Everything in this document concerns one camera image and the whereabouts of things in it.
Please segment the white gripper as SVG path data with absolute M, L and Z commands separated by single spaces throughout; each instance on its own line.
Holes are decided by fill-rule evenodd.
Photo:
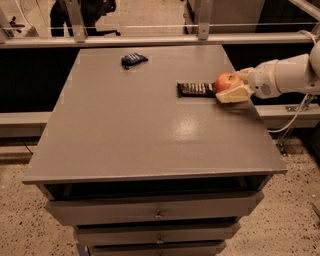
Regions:
M 271 60 L 236 71 L 244 84 L 238 85 L 216 94 L 220 103 L 238 103 L 248 101 L 254 94 L 260 99 L 275 98 L 281 95 L 276 81 L 275 68 L 278 60 Z

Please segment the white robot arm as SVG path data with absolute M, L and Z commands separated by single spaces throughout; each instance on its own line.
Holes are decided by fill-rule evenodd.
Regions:
M 234 73 L 239 81 L 231 81 L 227 89 L 219 90 L 215 82 L 216 98 L 221 103 L 237 103 L 250 99 L 276 98 L 286 93 L 320 94 L 320 42 L 309 54 L 283 60 L 271 60 L 255 68 Z

